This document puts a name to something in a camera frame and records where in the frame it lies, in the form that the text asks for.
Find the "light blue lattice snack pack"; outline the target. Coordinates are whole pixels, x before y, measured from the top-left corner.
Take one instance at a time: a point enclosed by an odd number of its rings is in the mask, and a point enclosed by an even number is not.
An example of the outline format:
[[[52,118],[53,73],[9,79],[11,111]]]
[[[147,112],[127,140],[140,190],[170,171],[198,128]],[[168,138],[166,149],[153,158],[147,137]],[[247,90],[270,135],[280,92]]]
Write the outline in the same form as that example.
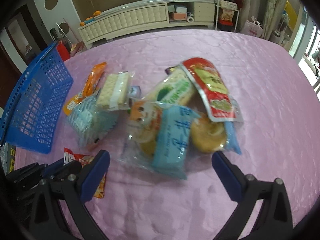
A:
[[[118,112],[109,112],[98,107],[97,96],[93,94],[73,108],[67,121],[78,136],[79,147],[90,148],[107,136],[116,126],[118,117]]]

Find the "blue plastic mesh basket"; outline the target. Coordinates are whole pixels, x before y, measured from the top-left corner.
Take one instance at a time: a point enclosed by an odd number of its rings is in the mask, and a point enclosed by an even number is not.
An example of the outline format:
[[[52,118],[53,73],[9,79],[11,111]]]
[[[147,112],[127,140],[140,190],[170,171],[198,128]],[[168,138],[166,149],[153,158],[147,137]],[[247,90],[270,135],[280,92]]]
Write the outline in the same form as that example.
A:
[[[12,90],[1,117],[1,144],[50,153],[72,84],[54,42],[33,59]]]

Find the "white wafer biscuit pack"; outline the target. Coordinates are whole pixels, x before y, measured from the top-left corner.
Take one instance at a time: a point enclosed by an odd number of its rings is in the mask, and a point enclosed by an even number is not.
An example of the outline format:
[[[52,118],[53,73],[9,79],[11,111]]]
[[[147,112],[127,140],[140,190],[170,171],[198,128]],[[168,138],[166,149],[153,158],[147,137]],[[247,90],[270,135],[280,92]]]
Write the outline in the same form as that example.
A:
[[[109,74],[97,97],[97,107],[105,111],[129,109],[131,75],[128,72]]]

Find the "orange wafer bar wrapper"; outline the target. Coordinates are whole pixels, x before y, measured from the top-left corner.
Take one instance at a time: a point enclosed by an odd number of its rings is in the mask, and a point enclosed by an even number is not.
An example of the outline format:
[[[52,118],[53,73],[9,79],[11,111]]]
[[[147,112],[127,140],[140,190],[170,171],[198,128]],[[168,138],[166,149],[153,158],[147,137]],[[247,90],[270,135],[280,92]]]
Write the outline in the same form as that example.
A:
[[[102,63],[96,64],[92,69],[91,72],[87,78],[87,81],[85,82],[85,86],[82,90],[82,96],[85,98],[87,96],[92,95],[97,85],[104,74],[105,68],[107,66],[107,62],[104,61]]]

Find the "bear cake blue wrapper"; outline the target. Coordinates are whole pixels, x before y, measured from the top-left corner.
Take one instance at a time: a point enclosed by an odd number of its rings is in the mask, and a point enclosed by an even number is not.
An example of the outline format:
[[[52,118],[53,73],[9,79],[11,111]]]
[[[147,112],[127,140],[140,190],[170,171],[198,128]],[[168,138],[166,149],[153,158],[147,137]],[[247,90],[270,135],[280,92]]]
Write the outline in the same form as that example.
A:
[[[185,160],[191,124],[200,117],[189,107],[149,100],[132,103],[127,141],[120,160],[132,166],[186,180]]]

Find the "round cake blue wrapper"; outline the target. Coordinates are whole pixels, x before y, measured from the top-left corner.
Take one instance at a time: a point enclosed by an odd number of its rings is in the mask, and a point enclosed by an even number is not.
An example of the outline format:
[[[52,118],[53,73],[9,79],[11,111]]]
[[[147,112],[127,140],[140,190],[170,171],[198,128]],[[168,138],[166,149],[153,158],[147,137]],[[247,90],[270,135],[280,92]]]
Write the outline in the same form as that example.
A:
[[[242,154],[234,123],[231,121],[213,122],[204,113],[200,113],[200,117],[192,122],[190,139],[202,153],[231,151],[238,155]]]

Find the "red snack pouch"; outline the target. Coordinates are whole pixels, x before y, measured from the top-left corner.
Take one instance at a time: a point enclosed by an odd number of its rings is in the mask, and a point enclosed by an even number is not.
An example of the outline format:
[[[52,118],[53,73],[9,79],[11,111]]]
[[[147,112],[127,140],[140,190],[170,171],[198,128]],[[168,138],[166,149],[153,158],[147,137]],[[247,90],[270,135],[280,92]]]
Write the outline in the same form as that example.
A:
[[[243,122],[238,103],[210,61],[193,57],[183,61],[181,69],[197,89],[211,121]]]

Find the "green cracker pack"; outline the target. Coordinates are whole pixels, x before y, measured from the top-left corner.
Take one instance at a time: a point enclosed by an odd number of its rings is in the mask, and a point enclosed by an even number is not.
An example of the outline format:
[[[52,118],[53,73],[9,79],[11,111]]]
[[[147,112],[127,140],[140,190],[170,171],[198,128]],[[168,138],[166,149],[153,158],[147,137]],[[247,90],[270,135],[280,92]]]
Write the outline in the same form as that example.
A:
[[[186,106],[195,94],[196,88],[189,77],[180,66],[177,66],[166,79],[158,83],[143,99]]]

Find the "orange cracker snack bag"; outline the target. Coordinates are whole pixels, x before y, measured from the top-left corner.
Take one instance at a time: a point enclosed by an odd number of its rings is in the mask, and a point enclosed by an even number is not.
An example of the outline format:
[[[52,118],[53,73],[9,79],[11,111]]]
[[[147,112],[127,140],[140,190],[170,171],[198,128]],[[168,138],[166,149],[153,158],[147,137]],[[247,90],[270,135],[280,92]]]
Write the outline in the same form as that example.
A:
[[[68,102],[66,102],[63,106],[63,112],[66,116],[69,116],[72,110],[83,100],[83,96],[81,93],[76,94]]]

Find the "blue purple gum box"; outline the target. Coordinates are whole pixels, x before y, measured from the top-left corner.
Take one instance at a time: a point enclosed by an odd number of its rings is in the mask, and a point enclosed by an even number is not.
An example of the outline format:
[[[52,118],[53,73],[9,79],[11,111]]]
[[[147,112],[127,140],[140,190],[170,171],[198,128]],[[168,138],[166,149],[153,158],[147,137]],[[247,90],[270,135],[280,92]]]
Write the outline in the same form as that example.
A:
[[[139,86],[131,86],[129,89],[129,106],[133,104],[134,101],[141,98],[141,88]]]

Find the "purple snack packet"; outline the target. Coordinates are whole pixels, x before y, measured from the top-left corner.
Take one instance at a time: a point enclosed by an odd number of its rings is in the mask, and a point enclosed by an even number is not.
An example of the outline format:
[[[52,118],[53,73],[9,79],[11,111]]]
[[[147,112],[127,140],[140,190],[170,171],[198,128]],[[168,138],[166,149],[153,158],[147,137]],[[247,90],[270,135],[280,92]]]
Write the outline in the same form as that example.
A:
[[[176,66],[172,66],[172,67],[168,67],[165,69],[165,73],[167,75],[170,75],[172,72],[174,72],[176,69],[178,69],[180,66],[176,65]]]

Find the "red shopping bag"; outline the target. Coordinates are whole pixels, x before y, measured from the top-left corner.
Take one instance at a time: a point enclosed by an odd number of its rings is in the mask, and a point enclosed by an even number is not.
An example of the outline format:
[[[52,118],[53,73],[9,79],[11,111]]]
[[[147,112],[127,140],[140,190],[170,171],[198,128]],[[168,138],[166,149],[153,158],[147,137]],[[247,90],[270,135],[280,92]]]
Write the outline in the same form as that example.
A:
[[[63,61],[66,61],[71,57],[68,49],[65,47],[65,45],[63,44],[62,41],[59,41],[57,43],[56,49],[57,49],[58,54],[60,55],[60,57]]]

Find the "oranges on blue plate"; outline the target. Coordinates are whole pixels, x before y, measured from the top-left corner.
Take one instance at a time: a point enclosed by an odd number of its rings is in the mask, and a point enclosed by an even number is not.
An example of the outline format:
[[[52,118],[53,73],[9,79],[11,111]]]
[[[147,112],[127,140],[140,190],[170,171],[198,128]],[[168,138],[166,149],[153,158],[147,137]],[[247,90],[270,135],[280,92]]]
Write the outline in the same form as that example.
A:
[[[91,17],[88,17],[84,20],[84,22],[81,22],[80,26],[83,27],[83,26],[95,21],[95,18],[98,17],[99,15],[101,15],[101,11],[100,10],[95,11]]]

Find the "white paper roll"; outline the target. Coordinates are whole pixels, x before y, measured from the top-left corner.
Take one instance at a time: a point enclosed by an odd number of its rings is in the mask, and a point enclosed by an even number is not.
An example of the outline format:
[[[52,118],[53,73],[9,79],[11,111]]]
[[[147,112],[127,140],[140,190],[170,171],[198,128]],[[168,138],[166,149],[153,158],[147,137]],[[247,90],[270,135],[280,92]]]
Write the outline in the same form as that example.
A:
[[[187,22],[193,23],[194,22],[194,18],[192,16],[188,16],[187,17]]]

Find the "pink shopping bag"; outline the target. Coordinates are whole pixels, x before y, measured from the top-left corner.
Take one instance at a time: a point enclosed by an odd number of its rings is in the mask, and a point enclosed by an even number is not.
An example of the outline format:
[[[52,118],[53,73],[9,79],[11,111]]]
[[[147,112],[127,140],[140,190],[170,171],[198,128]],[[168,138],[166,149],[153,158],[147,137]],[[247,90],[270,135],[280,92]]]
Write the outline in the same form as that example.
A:
[[[260,22],[254,16],[252,16],[250,20],[245,22],[240,33],[260,38],[263,34],[263,28]]]

